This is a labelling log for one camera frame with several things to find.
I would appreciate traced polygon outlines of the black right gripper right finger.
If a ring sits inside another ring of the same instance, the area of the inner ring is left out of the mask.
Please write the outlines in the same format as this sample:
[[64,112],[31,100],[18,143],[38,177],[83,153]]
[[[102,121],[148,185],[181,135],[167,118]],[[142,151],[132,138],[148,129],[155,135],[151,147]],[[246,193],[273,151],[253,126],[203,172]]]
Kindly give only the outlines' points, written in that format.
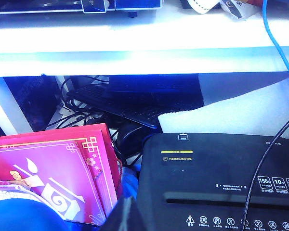
[[128,198],[129,213],[128,213],[128,230],[129,231],[146,231],[146,226],[143,221],[136,200],[133,197]]

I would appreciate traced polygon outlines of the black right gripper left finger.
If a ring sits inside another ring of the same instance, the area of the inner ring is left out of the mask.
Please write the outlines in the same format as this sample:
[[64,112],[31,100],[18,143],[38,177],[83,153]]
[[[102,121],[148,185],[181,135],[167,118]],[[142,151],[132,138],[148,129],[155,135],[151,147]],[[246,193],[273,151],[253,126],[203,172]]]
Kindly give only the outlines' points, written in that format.
[[106,219],[101,231],[127,231],[130,214],[130,198],[122,197]]

